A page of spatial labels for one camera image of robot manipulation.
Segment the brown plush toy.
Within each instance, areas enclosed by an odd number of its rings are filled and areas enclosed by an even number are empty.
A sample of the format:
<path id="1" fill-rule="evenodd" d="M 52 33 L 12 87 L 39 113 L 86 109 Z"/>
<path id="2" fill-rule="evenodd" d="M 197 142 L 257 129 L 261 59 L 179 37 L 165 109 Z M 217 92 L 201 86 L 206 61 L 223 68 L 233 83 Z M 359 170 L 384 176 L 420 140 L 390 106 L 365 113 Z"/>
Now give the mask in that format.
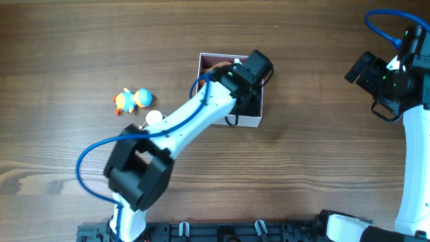
<path id="1" fill-rule="evenodd" d="M 214 66 L 212 66 L 212 67 L 210 67 L 210 68 L 204 69 L 203 74 L 209 73 L 209 72 L 213 71 L 213 70 L 214 70 L 215 68 L 217 68 L 217 67 L 223 67 L 223 66 L 226 66 L 226 65 L 232 65 L 232 62 L 229 62 L 229 61 L 222 61 L 222 62 L 219 62 L 219 63 L 215 64 Z M 203 79 L 200 81 L 200 86 L 203 86 L 203 85 L 204 85 L 204 83 L 205 83 L 205 79 L 203 78 Z"/>

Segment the white wooden rattle drum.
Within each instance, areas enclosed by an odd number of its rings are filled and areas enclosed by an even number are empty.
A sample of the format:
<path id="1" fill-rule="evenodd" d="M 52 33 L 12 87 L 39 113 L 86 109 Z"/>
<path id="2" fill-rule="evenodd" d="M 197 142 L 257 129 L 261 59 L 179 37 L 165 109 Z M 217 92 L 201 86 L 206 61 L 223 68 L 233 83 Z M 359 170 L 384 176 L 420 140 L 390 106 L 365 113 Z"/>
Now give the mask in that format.
<path id="1" fill-rule="evenodd" d="M 151 110 L 147 113 L 145 117 L 145 121 L 143 124 L 141 124 L 138 129 L 143 130 L 147 126 L 151 126 L 153 124 L 158 124 L 163 121 L 163 119 L 166 118 L 166 115 L 162 114 L 158 110 Z"/>

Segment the orange blue duck toy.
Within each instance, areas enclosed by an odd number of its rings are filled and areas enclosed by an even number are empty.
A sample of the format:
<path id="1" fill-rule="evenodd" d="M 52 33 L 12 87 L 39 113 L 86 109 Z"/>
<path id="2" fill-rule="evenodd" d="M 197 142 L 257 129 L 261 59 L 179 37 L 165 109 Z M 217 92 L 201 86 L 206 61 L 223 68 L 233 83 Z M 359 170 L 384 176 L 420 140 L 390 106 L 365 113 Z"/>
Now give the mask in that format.
<path id="1" fill-rule="evenodd" d="M 113 97 L 116 105 L 115 114 L 119 116 L 122 112 L 133 113 L 136 108 L 145 108 L 151 105 L 153 101 L 152 93 L 144 88 L 135 93 L 127 88 L 117 96 Z"/>

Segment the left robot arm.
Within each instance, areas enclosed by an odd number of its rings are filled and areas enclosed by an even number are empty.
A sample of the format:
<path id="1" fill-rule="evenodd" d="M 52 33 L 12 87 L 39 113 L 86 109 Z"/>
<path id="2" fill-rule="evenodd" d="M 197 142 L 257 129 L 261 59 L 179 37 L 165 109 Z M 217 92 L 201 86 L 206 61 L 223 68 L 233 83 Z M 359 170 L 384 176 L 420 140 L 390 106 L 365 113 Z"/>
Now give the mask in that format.
<path id="1" fill-rule="evenodd" d="M 159 123 L 123 129 L 103 171 L 119 202 L 110 223 L 117 240 L 135 241 L 144 232 L 146 212 L 167 189 L 182 150 L 215 121 L 251 109 L 272 74 L 271 61 L 254 50 L 244 63 L 201 75 L 198 92 Z"/>

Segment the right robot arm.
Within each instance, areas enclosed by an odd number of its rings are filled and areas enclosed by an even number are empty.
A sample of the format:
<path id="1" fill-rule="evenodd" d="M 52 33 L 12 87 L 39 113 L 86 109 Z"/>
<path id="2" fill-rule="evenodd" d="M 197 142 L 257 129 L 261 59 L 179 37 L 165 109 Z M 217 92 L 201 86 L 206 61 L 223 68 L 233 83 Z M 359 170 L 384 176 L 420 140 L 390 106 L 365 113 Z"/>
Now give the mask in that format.
<path id="1" fill-rule="evenodd" d="M 398 54 L 386 62 L 363 53 L 345 75 L 373 97 L 373 106 L 390 112 L 375 115 L 404 128 L 405 164 L 402 196 L 389 231 L 356 216 L 322 211 L 314 235 L 328 241 L 429 240 L 429 25 L 408 27 L 397 42 Z"/>

